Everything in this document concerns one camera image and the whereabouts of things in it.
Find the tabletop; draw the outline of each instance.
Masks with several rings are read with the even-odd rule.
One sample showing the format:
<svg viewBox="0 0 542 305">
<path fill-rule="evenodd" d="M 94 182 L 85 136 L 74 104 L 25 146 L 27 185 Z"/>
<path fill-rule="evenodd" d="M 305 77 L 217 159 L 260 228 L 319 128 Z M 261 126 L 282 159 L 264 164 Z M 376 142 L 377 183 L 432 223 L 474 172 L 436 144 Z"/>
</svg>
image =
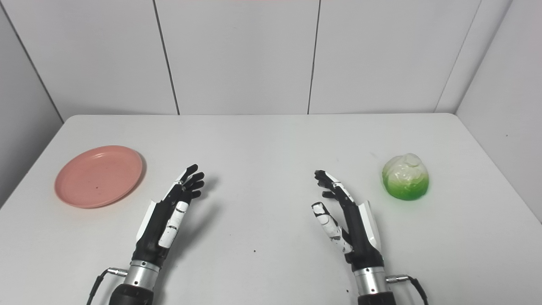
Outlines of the tabletop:
<svg viewBox="0 0 542 305">
<path fill-rule="evenodd" d="M 53 183 L 73 157 L 102 145 L 141 154 L 145 174 L 106 207 L 61 202 Z M 417 154 L 430 186 L 391 197 L 381 170 Z M 0 209 L 0 304 L 84 304 L 96 276 L 127 268 L 149 200 L 180 172 L 206 174 L 155 287 L 155 304 L 357 304 L 350 266 L 311 204 L 324 169 L 370 200 L 387 274 L 420 280 L 430 304 L 539 304 L 542 226 L 457 117 L 450 114 L 75 116 Z M 107 275 L 93 304 L 121 278 Z M 421 304 L 408 284 L 398 305 Z"/>
</svg>

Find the white finger segment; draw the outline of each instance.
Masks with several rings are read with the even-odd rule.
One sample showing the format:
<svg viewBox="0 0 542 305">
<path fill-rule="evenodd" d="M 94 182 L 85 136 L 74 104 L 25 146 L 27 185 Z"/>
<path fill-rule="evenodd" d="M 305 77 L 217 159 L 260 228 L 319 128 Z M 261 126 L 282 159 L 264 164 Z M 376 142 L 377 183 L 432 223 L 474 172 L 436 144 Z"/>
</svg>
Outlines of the white finger segment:
<svg viewBox="0 0 542 305">
<path fill-rule="evenodd" d="M 173 244 L 173 241 L 179 232 L 180 222 L 183 221 L 183 217 L 188 209 L 188 206 L 189 205 L 184 201 L 179 201 L 177 203 L 175 210 L 171 214 L 171 218 L 167 221 L 166 229 L 158 241 L 158 245 L 160 247 L 171 247 L 171 244 Z"/>
<path fill-rule="evenodd" d="M 352 252 L 352 245 L 349 244 L 343 237 L 343 228 L 337 224 L 331 215 L 325 214 L 323 205 L 313 205 L 312 209 L 314 214 L 318 215 L 316 218 L 322 225 L 324 232 L 326 232 L 330 240 L 338 245 L 343 253 Z"/>
</svg>

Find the white wall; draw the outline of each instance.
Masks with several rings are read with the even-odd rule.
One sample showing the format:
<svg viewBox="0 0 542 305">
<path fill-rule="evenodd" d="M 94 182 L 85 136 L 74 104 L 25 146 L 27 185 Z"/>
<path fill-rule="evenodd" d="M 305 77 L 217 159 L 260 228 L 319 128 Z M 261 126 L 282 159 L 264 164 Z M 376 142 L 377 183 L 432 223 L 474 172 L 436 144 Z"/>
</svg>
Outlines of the white wall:
<svg viewBox="0 0 542 305">
<path fill-rule="evenodd" d="M 310 112 L 454 111 L 508 2 L 322 0 Z"/>
<path fill-rule="evenodd" d="M 454 112 L 511 0 L 2 1 L 68 118 Z"/>
<path fill-rule="evenodd" d="M 0 9 L 0 206 L 62 122 Z"/>
<path fill-rule="evenodd" d="M 151 0 L 2 0 L 64 119 L 177 114 Z"/>
<path fill-rule="evenodd" d="M 318 0 L 157 0 L 182 114 L 307 113 Z"/>
<path fill-rule="evenodd" d="M 513 1 L 457 115 L 542 221 L 541 30 L 542 2 Z"/>
</svg>

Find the green cabbage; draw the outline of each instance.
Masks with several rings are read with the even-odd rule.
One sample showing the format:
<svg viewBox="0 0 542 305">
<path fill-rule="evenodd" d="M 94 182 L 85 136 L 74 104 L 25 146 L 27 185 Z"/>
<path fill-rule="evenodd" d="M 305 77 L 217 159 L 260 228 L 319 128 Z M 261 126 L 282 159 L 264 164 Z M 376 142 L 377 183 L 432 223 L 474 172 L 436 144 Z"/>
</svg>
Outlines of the green cabbage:
<svg viewBox="0 0 542 305">
<path fill-rule="evenodd" d="M 390 195 L 402 200 L 415 200 L 429 187 L 429 173 L 415 154 L 393 157 L 382 169 L 384 186 Z"/>
</svg>

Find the black cable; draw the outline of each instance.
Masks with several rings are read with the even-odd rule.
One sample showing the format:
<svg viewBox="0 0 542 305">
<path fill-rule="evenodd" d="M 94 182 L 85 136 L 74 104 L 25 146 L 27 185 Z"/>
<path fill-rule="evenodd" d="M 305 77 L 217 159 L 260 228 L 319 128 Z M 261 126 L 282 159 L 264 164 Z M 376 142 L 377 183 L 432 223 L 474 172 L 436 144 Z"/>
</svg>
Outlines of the black cable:
<svg viewBox="0 0 542 305">
<path fill-rule="evenodd" d="M 104 277 L 106 274 L 107 274 L 107 269 L 96 278 L 96 281 L 94 282 L 94 285 L 92 286 L 91 293 L 88 295 L 87 305 L 91 305 L 92 299 L 94 298 L 96 291 L 98 291 L 98 287 L 100 286 L 101 282 L 104 280 Z"/>
<path fill-rule="evenodd" d="M 418 279 L 409 276 L 408 280 L 410 281 L 412 286 L 414 286 L 414 288 L 416 288 L 416 290 L 418 290 L 418 293 L 420 294 L 420 297 L 422 297 L 423 304 L 424 305 L 429 305 L 429 302 L 427 302 L 427 295 L 425 294 L 425 291 L 423 291 L 422 285 L 420 284 Z"/>
</svg>

